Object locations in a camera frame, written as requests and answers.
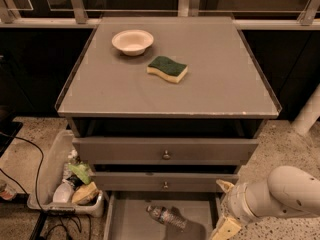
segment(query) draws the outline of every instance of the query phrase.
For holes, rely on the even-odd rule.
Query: sponge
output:
[[[168,57],[158,56],[148,65],[147,72],[177,84],[188,72],[188,66],[175,62]]]

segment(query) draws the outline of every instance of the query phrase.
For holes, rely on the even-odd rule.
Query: green item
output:
[[[89,165],[84,163],[79,164],[69,164],[69,169],[86,185],[91,182],[91,177],[89,176]]]
[[[148,65],[148,67],[157,68],[170,76],[179,76],[187,65],[175,62],[165,56],[158,56]]]

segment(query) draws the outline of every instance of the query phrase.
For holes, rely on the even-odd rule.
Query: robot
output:
[[[296,167],[277,167],[257,183],[233,185],[218,180],[217,184],[226,193],[228,212],[220,217],[210,240],[229,239],[263,217],[320,216],[320,181]]]

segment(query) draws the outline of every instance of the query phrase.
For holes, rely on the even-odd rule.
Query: bowl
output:
[[[153,43],[153,36],[143,30],[126,30],[112,38],[112,45],[128,56],[138,56]]]

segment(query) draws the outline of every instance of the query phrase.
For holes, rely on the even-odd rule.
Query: floor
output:
[[[24,118],[15,121],[23,122],[18,136],[31,140],[47,154],[61,130],[67,123],[61,118]],[[269,121],[259,136],[259,146],[246,166],[239,172],[240,182],[253,182],[264,179],[271,169],[279,165],[293,165],[320,179],[320,122],[317,122],[306,136],[298,135],[288,121]],[[0,158],[0,168],[16,179],[28,193],[34,189],[34,180],[40,161],[40,152],[28,143],[14,140],[5,154]],[[5,179],[19,193],[22,190],[3,174]],[[25,203],[0,203],[0,239],[29,239],[37,222],[39,213],[31,210]],[[103,239],[106,213],[102,218],[63,218],[73,239]],[[81,232],[76,223],[81,222]],[[50,217],[43,228],[42,236],[57,224],[57,217]],[[243,228],[232,240],[245,239],[318,239],[320,219],[275,219],[264,218],[262,221]],[[50,232],[48,239],[65,239],[62,227]]]

